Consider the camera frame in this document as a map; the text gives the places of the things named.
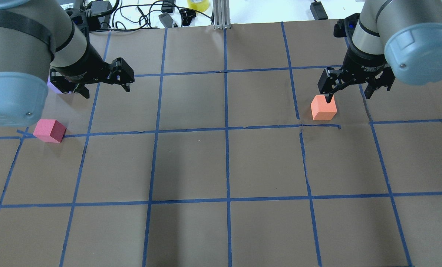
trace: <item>yellow tape roll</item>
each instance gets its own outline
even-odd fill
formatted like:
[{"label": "yellow tape roll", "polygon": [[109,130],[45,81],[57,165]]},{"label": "yellow tape roll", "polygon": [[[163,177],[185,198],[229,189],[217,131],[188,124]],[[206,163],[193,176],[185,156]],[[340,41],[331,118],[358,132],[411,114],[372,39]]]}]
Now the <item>yellow tape roll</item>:
[{"label": "yellow tape roll", "polygon": [[210,3],[208,0],[187,0],[188,7],[192,10],[198,10],[199,12],[205,12]]}]

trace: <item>power adapter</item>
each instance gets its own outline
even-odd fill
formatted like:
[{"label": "power adapter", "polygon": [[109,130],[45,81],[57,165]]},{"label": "power adapter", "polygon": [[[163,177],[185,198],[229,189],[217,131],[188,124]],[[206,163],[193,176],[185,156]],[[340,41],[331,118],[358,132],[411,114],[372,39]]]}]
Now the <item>power adapter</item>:
[{"label": "power adapter", "polygon": [[321,2],[315,1],[311,3],[310,10],[315,20],[328,20],[328,15],[326,15],[326,11]]}]

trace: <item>robotic arm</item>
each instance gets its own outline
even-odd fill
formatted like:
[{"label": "robotic arm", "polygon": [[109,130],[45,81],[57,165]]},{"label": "robotic arm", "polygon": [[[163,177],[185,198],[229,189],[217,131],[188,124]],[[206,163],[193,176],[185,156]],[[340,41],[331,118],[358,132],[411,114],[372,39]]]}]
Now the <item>robotic arm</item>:
[{"label": "robotic arm", "polygon": [[369,99],[382,86],[389,91],[395,78],[410,85],[442,80],[442,0],[366,0],[333,35],[347,37],[350,47],[342,67],[325,68],[318,82],[328,103],[349,85],[368,83]]},{"label": "robotic arm", "polygon": [[0,126],[29,126],[42,114],[50,80],[63,93],[89,98],[90,83],[121,85],[133,70],[122,58],[104,62],[80,28],[83,10],[55,0],[0,0]]}]

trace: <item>block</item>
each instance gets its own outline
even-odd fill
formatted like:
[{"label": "block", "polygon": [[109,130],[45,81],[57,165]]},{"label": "block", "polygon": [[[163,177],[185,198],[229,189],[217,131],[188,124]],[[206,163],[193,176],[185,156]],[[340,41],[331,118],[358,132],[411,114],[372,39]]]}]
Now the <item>block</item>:
[{"label": "block", "polygon": [[61,143],[66,127],[57,120],[41,119],[36,124],[33,135],[49,143]]},{"label": "block", "polygon": [[330,103],[327,103],[325,96],[315,96],[310,107],[311,116],[315,121],[329,121],[333,119],[333,116],[336,114],[335,97],[331,99]]}]

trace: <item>metal post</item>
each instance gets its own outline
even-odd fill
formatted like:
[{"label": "metal post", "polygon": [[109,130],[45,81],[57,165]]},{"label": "metal post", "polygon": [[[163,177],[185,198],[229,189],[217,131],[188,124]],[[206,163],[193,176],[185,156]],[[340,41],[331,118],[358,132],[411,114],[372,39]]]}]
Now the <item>metal post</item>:
[{"label": "metal post", "polygon": [[229,0],[213,0],[214,28],[231,29]]}]

